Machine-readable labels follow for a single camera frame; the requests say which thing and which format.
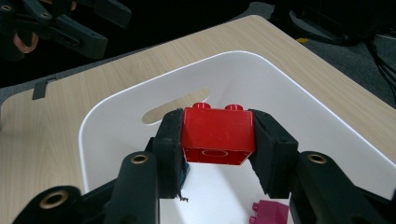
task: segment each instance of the wooden table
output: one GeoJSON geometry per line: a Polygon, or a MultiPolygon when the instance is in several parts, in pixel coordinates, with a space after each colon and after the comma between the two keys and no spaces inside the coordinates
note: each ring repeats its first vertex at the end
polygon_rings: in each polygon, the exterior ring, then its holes
{"type": "Polygon", "coordinates": [[[37,193],[83,189],[78,130],[101,100],[142,81],[229,50],[261,55],[309,91],[396,163],[396,113],[259,16],[248,16],[51,82],[1,107],[0,223],[11,223],[37,193]]]}

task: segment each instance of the small purple block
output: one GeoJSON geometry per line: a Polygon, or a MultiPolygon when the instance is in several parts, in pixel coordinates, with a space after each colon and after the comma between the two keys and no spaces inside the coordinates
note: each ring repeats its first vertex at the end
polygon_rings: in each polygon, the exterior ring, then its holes
{"type": "Polygon", "coordinates": [[[287,224],[289,207],[283,203],[260,200],[253,203],[256,216],[251,216],[250,224],[287,224]]]}

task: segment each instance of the screw hole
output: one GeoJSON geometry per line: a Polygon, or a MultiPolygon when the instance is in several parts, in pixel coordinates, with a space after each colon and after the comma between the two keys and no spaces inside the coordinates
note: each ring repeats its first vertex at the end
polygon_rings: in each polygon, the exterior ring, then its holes
{"type": "Polygon", "coordinates": [[[54,191],[52,193],[49,193],[43,200],[41,200],[40,207],[43,209],[51,209],[57,207],[64,203],[68,197],[69,194],[63,189],[54,191]]]}
{"type": "Polygon", "coordinates": [[[1,9],[5,10],[5,11],[10,11],[12,9],[12,7],[4,5],[4,6],[1,6],[1,9]]]}
{"type": "Polygon", "coordinates": [[[327,159],[319,154],[309,154],[308,159],[318,164],[324,164],[327,162],[327,159]]]}
{"type": "Polygon", "coordinates": [[[148,160],[149,160],[149,157],[146,155],[137,155],[137,156],[134,156],[131,158],[131,162],[134,164],[145,163],[148,160]]]}

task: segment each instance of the white plastic tray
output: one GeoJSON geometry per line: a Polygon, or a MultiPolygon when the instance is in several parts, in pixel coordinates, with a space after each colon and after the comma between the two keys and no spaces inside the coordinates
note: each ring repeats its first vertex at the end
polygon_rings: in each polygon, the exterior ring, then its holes
{"type": "MultiPolygon", "coordinates": [[[[145,149],[160,125],[142,122],[146,112],[201,88],[210,89],[205,101],[212,107],[239,104],[271,114],[297,139],[300,151],[327,154],[355,185],[391,197],[395,165],[286,74],[245,51],[192,63],[96,105],[79,132],[85,192],[117,177],[122,159],[145,149]]],[[[191,163],[182,194],[188,203],[161,200],[161,223],[248,223],[253,202],[268,199],[248,161],[241,166],[191,163]]]]}

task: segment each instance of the red toy block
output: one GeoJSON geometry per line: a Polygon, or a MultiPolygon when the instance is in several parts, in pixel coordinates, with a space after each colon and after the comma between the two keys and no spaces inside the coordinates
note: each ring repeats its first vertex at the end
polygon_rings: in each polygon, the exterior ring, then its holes
{"type": "Polygon", "coordinates": [[[283,203],[260,200],[252,205],[256,216],[251,216],[249,224],[287,224],[289,207],[283,203]]]}
{"type": "Polygon", "coordinates": [[[241,105],[186,107],[181,146],[186,161],[240,165],[255,150],[253,113],[241,105]]]}

